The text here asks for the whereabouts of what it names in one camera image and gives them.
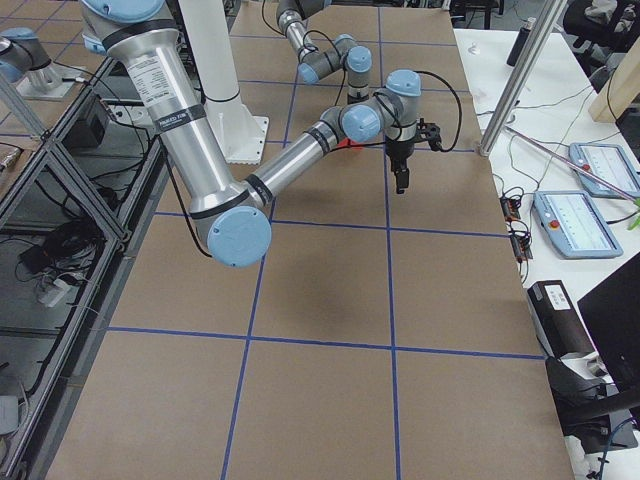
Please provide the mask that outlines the black gripper front arm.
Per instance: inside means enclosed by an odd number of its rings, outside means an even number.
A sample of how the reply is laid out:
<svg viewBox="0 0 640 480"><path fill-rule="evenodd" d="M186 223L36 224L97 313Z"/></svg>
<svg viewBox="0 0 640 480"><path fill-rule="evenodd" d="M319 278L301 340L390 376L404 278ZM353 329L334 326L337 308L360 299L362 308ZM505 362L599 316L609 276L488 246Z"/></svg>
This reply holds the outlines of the black gripper front arm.
<svg viewBox="0 0 640 480"><path fill-rule="evenodd" d="M410 171L407 160L413 155L415 145L427 143L432 151L442 150L441 129L435 123L426 122L420 118L412 125L397 129L396 133L391 128L385 131L385 151L390 159L394 171L397 194L403 194L409 187Z"/></svg>

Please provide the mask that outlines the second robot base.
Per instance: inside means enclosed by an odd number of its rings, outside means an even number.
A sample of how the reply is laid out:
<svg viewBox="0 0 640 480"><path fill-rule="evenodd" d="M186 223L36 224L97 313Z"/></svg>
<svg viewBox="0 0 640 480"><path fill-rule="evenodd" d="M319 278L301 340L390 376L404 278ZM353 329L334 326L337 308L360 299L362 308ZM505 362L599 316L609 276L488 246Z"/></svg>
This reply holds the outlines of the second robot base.
<svg viewBox="0 0 640 480"><path fill-rule="evenodd" d="M26 27L1 32L1 76L32 100L59 101L75 83L75 74L55 65L39 37Z"/></svg>

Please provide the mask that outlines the grey robot arm front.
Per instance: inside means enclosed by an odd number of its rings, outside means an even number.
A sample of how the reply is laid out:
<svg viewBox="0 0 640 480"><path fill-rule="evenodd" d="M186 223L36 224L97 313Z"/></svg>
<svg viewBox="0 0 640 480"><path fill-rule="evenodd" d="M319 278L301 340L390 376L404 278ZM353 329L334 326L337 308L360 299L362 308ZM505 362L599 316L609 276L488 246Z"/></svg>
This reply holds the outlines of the grey robot arm front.
<svg viewBox="0 0 640 480"><path fill-rule="evenodd" d="M396 70L371 90L366 47L348 35L326 51L312 43L304 23L325 8L322 1L280 2L278 31L306 83L345 72L349 102L327 109L269 161L261 157L268 121L241 100L220 2L183 1L178 14L164 1L85 1L81 8L86 47L125 67L190 193L196 242L225 265L245 267L265 255L272 239L265 208L327 154L382 136L403 193L415 145L442 147L439 128L418 115L417 72Z"/></svg>
<svg viewBox="0 0 640 480"><path fill-rule="evenodd" d="M308 30L305 21L331 5L331 1L280 1L275 20L279 32L289 41L297 55L298 75L306 84L317 84L342 71L347 82L347 102L359 103L369 98L371 51L351 35L329 38L318 30Z"/></svg>

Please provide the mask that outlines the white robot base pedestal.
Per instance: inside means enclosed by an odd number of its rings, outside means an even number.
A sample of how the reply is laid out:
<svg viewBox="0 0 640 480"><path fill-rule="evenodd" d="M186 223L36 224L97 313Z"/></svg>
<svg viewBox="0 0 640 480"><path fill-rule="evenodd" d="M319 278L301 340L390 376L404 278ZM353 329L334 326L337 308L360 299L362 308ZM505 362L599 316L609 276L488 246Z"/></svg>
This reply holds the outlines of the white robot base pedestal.
<svg viewBox="0 0 640 480"><path fill-rule="evenodd" d="M207 119L224 158L231 164L258 164L269 119L254 116L241 98L221 0L179 3L189 39Z"/></svg>

